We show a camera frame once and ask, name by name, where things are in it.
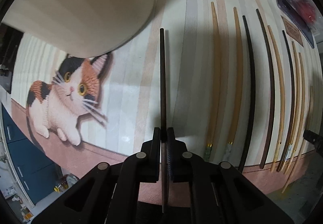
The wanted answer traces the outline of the black chopstick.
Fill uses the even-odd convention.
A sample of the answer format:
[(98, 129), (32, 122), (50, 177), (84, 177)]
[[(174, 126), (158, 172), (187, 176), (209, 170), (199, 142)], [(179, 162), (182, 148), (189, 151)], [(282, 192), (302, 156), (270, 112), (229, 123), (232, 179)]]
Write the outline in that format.
[(288, 40), (286, 37), (286, 32), (283, 30), (282, 35), (285, 41), (286, 52), (288, 56), (288, 65), (290, 70), (290, 86), (289, 86), (289, 93), (290, 93), (290, 116), (288, 120), (288, 129), (286, 134), (286, 141), (284, 144), (284, 149), (281, 155), (281, 159), (279, 165), (277, 167), (277, 172), (281, 172), (286, 165), (287, 156), (291, 150), (292, 146), (292, 129), (294, 124), (294, 116), (295, 116), (295, 74), (294, 74), (294, 63), (291, 56), (290, 46), (288, 44)]
[(255, 105), (256, 105), (256, 75), (255, 75), (255, 60), (254, 60), (254, 50), (252, 46), (250, 30), (248, 27), (246, 16), (242, 17), (244, 22), (244, 27), (246, 31), (246, 38), (247, 38), (247, 48), (248, 48), (248, 56), (249, 56), (249, 67), (250, 67), (250, 107), (249, 107), (249, 118), (247, 123), (247, 130), (246, 130), (246, 138), (244, 142), (244, 147), (242, 149), (241, 159), (238, 166), (238, 171), (240, 173), (243, 172), (250, 144), (252, 138), (252, 131), (254, 127), (254, 119), (255, 119)]

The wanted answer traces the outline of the cream cylindrical utensil holder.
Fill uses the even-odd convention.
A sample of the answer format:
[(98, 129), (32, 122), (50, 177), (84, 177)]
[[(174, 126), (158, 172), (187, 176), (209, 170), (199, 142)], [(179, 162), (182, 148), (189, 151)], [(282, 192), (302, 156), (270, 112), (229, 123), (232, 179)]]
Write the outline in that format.
[(81, 58), (99, 56), (132, 38), (154, 0), (14, 0), (5, 24)]

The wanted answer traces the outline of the striped cat placemat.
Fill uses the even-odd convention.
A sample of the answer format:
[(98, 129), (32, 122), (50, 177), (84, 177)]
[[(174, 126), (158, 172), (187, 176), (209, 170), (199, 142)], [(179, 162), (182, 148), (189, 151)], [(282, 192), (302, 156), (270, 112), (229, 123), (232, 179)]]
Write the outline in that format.
[[(100, 125), (91, 115), (79, 119), (82, 141), (78, 146), (61, 141), (55, 133), (48, 138), (37, 134), (29, 122), (32, 135), (45, 154), (60, 167), (77, 177), (84, 176), (101, 161), (115, 164), (126, 156), (140, 150), (144, 141), (152, 138), (153, 129), (160, 124), (160, 74), (159, 74), (159, 29), (165, 29), (167, 67), (168, 126), (184, 141), (187, 148), (203, 155), (213, 75), (213, 25), (211, 2), (217, 13), (221, 45), (221, 102), (218, 111), (216, 133), (210, 161), (218, 163), (225, 154), (227, 136), (231, 126), (235, 96), (236, 41), (233, 7), (238, 10), (243, 46), (243, 88), (237, 133), (229, 156), (233, 165), (240, 162), (246, 138), (250, 105), (250, 67), (243, 16), (246, 16), (254, 50), (256, 72), (256, 109), (251, 144), (243, 170), (244, 175), (262, 192), (271, 193), (281, 189), (295, 164), (301, 148), (299, 142), (296, 155), (288, 174), (271, 172), (279, 131), (279, 79), (274, 48), (267, 25), (270, 25), (279, 49), (285, 82), (285, 125), (290, 116), (290, 70), (285, 41), (291, 50), (292, 38), (287, 34), (284, 14), (275, 0), (159, 0), (161, 11), (131, 41), (113, 52), (112, 69), (101, 87), (99, 109), (107, 117), (107, 124)], [(273, 58), (275, 80), (275, 114), (271, 145), (266, 164), (259, 168), (269, 116), (269, 69), (263, 33), (256, 9), (259, 9), (267, 32)], [(313, 113), (308, 129), (318, 132), (322, 121), (322, 71), (317, 48), (307, 42), (300, 45), (305, 73), (306, 120), (310, 87), (313, 86)], [(33, 81), (49, 82), (62, 63), (64, 51), (44, 41), (24, 34), (14, 68), (13, 89), (7, 112), (21, 131), (26, 119), (27, 92)], [(305, 142), (305, 148), (292, 181), (300, 178), (307, 167), (313, 145)]]

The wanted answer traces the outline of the thin light wooden chopstick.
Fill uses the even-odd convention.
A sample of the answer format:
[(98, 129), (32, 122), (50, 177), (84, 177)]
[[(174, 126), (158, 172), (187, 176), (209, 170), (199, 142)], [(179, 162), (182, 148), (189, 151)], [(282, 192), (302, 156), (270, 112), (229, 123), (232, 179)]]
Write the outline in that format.
[(292, 182), (293, 176), (295, 175), (296, 169), (298, 167), (298, 165), (300, 164), (300, 160), (305, 148), (305, 142), (306, 140), (303, 137), (304, 132), (308, 129), (308, 126), (311, 122), (311, 116), (313, 113), (313, 99), (314, 99), (314, 93), (313, 93), (313, 86), (310, 87), (310, 97), (309, 97), (309, 107), (308, 107), (308, 112), (307, 112), (307, 116), (306, 116), (306, 120), (305, 122), (303, 122), (302, 124), (302, 128), (301, 128), (301, 137), (302, 137), (302, 144), (301, 144), (301, 148), (299, 149), (299, 153), (298, 156), (296, 158), (295, 164), (290, 172), (290, 175), (288, 176), (284, 187), (282, 188), (281, 193), (284, 193), (284, 191), (287, 189), (288, 185)]

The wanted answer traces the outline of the dark brown chopstick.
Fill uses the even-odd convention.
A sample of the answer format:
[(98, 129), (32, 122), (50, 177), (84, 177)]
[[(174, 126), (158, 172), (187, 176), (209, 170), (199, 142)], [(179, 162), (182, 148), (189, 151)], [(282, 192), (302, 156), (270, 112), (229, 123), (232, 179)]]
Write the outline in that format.
[(272, 54), (271, 54), (271, 48), (270, 48), (270, 45), (269, 45), (267, 32), (266, 32), (266, 29), (265, 29), (265, 24), (263, 22), (261, 13), (260, 13), (258, 8), (256, 9), (256, 13), (257, 13), (258, 20), (259, 20), (261, 30), (262, 30), (262, 33), (263, 33), (265, 48), (266, 48), (266, 52), (267, 52), (267, 59), (268, 59), (268, 69), (269, 69), (269, 116), (268, 116), (268, 127), (267, 127), (267, 134), (266, 134), (266, 138), (265, 138), (265, 145), (264, 145), (264, 149), (263, 149), (263, 154), (262, 154), (261, 162), (260, 162), (260, 165), (259, 165), (259, 168), (263, 169), (265, 164), (266, 164), (266, 161), (267, 161), (269, 148), (270, 148), (271, 140), (272, 140), (272, 133), (273, 133), (274, 114), (275, 114), (275, 80), (274, 80), (273, 58), (272, 58)]
[(162, 212), (168, 207), (168, 165), (167, 165), (167, 109), (166, 109), (166, 67), (165, 67), (165, 31), (159, 30), (160, 38), (160, 140), (162, 157)]

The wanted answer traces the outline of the dark blue smartphone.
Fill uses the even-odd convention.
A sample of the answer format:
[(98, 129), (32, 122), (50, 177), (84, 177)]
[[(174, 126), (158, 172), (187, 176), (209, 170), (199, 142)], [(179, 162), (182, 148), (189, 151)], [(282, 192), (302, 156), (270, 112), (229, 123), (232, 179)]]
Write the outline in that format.
[(297, 11), (286, 1), (277, 0), (279, 8), (292, 20), (301, 33), (305, 36), (306, 40), (309, 42), (312, 48), (314, 48), (314, 39), (309, 26), (303, 18), (297, 13)]

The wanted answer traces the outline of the blue cabinet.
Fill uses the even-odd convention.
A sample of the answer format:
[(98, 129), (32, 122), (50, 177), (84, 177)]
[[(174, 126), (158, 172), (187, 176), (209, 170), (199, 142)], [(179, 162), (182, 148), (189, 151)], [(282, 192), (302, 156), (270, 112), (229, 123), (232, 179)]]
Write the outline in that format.
[(13, 167), (27, 195), (37, 204), (54, 191), (62, 177), (61, 168), (48, 158), (43, 148), (32, 135), (29, 120), (22, 123), (26, 131), (20, 130), (2, 105), (4, 135)]

